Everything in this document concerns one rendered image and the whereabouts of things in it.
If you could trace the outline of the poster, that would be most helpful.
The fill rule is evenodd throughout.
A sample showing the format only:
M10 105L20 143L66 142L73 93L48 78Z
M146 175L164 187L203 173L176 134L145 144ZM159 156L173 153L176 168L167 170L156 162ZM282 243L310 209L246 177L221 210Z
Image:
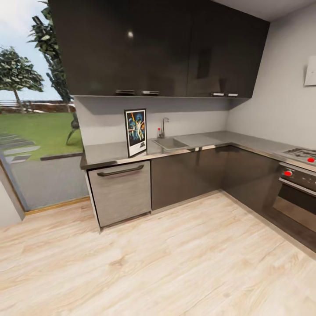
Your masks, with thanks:
M131 158L147 150L146 109L124 110L128 157Z

